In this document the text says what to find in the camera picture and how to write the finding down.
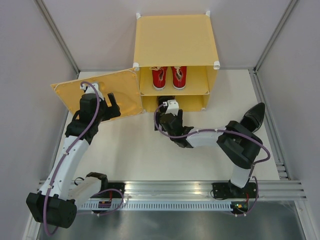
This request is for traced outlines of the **yellow cabinet door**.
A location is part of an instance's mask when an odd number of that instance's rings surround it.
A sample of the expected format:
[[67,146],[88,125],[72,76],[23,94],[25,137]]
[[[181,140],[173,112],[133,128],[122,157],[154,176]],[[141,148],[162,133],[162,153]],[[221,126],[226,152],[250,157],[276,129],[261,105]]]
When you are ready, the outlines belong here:
[[83,81],[98,84],[98,89],[109,107],[111,102],[108,94],[112,93],[122,118],[142,113],[138,76],[133,68],[118,71],[85,71],[79,74],[78,79],[52,84],[52,90],[71,114],[80,109],[80,98],[85,93],[81,89]]

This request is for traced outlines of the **red canvas sneaker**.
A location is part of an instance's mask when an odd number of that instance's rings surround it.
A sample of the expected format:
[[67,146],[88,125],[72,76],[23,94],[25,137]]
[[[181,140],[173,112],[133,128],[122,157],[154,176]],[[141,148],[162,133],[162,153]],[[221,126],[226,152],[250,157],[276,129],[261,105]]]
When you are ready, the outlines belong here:
[[153,88],[157,91],[163,90],[166,86],[167,66],[152,66],[149,68],[152,73]]
[[182,90],[186,86],[187,66],[172,66],[172,82],[176,90]]

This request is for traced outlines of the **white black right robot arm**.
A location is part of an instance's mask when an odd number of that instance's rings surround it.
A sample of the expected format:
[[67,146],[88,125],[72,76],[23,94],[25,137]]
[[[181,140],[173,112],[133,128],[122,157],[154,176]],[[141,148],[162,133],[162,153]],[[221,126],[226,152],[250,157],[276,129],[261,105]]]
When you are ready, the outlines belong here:
[[232,175],[227,183],[227,197],[241,198],[249,188],[250,173],[253,163],[260,152],[262,140],[255,135],[264,121],[264,110],[252,107],[242,119],[231,120],[220,131],[197,129],[193,126],[183,126],[183,111],[177,115],[156,111],[153,116],[156,130],[161,130],[171,136],[170,140],[180,148],[220,147],[234,164]]

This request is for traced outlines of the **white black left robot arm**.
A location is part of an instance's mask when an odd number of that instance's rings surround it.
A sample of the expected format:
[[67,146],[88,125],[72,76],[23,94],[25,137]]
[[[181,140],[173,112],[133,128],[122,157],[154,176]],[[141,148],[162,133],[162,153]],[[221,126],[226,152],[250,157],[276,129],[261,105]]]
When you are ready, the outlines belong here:
[[89,198],[104,198],[109,193],[108,178],[103,173],[90,172],[74,189],[70,189],[76,169],[98,133],[101,122],[121,115],[113,93],[105,98],[85,93],[66,127],[60,159],[54,164],[48,178],[37,193],[29,193],[26,204],[33,219],[45,225],[69,228],[77,211]]

